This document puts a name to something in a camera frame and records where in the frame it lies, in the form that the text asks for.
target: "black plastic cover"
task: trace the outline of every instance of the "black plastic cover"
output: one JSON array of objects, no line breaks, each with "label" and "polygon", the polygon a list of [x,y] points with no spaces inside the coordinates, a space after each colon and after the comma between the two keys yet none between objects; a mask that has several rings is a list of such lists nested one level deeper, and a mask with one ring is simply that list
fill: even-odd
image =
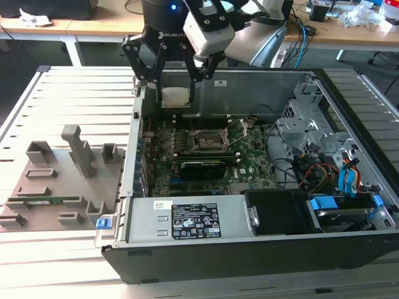
[{"label": "black plastic cover", "polygon": [[259,217],[256,235],[296,235],[317,232],[306,200],[300,190],[252,189],[243,191],[248,207],[254,206]]}]

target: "blue latch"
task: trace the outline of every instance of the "blue latch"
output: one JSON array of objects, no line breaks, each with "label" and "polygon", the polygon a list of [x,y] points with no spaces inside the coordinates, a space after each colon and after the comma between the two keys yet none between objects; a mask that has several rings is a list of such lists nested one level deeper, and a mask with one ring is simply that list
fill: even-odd
[{"label": "blue latch", "polygon": [[355,193],[352,191],[352,184],[355,179],[355,171],[352,169],[346,169],[344,167],[345,165],[342,166],[341,172],[339,174],[338,178],[338,187],[340,191],[344,191],[347,193],[350,197],[354,198],[356,196]]},{"label": "blue latch", "polygon": [[332,196],[316,196],[310,200],[313,210],[338,209],[338,205]]},{"label": "blue latch", "polygon": [[383,202],[381,196],[379,196],[379,195],[373,196],[373,202],[375,203],[377,208],[382,207],[384,205],[384,202]]},{"label": "blue latch", "polygon": [[112,229],[112,219],[100,218],[97,219],[95,229]]}]

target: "sticker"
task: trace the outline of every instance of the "sticker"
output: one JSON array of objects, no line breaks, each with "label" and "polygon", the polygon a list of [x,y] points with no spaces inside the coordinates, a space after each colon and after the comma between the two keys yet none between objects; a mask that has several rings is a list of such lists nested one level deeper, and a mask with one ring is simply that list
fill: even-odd
[{"label": "sticker", "polygon": [[170,210],[173,201],[154,201],[154,210]]},{"label": "sticker", "polygon": [[175,204],[171,209],[175,240],[222,236],[217,204]]},{"label": "sticker", "polygon": [[215,80],[214,81],[214,86],[215,87],[226,87],[227,86],[227,80]]},{"label": "sticker", "polygon": [[50,204],[49,201],[24,201],[25,204]]}]

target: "barcode sticker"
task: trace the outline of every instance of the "barcode sticker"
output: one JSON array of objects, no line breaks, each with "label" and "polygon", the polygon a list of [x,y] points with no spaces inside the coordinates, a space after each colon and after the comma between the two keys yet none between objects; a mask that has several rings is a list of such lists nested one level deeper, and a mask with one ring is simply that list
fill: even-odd
[{"label": "barcode sticker", "polygon": [[49,201],[26,201],[26,204],[50,204]]},{"label": "barcode sticker", "polygon": [[214,81],[214,86],[215,87],[226,87],[227,86],[227,80],[215,80]]},{"label": "barcode sticker", "polygon": [[173,201],[154,201],[154,210],[170,210]]}]

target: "robotic arm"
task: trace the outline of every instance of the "robotic arm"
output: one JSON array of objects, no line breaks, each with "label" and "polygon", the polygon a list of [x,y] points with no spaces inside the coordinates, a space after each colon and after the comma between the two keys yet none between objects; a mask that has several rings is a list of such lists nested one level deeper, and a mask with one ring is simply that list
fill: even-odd
[{"label": "robotic arm", "polygon": [[[254,17],[269,17],[267,12],[246,14],[238,11],[248,0],[229,0],[233,11],[226,12],[220,0],[142,0],[145,27],[142,38],[126,37],[122,49],[137,79],[148,82],[162,99],[161,73],[166,61],[184,61],[190,75],[190,101],[194,100],[196,82],[212,78],[224,50],[234,33],[244,29]],[[155,62],[149,67],[140,58],[145,44],[154,54]],[[206,57],[197,68],[194,56]]]}]

